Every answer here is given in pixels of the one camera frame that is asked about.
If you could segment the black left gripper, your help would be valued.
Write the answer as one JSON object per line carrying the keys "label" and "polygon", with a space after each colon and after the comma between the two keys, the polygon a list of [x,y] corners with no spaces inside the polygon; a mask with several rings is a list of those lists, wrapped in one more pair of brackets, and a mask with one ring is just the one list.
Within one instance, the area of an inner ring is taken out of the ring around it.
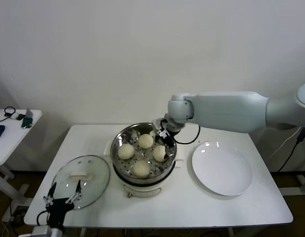
{"label": "black left gripper", "polygon": [[49,189],[47,196],[43,197],[46,204],[46,210],[49,213],[47,224],[51,228],[63,228],[67,212],[73,210],[74,204],[81,198],[81,181],[78,181],[76,191],[70,198],[59,198],[53,200],[55,189],[56,182],[54,182]]}

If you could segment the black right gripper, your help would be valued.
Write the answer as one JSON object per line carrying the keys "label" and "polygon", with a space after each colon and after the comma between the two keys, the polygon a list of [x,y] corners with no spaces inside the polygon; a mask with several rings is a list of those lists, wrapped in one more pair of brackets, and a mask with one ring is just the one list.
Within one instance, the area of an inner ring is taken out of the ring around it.
{"label": "black right gripper", "polygon": [[[181,130],[182,130],[182,124],[175,123],[172,121],[163,121],[162,126],[170,136],[174,137],[176,136]],[[165,146],[165,153],[166,158],[170,161],[174,160],[174,142],[170,136],[166,136],[164,138],[164,132],[157,132],[155,135],[155,143],[159,145]]]}

